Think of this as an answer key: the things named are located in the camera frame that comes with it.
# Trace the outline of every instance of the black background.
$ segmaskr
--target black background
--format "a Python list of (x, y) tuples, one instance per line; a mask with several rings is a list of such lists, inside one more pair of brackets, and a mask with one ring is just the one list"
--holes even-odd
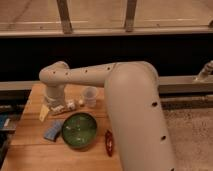
[(145, 60), (160, 76), (196, 75), (213, 59), (213, 34), (0, 38), (0, 81), (38, 80), (43, 67)]

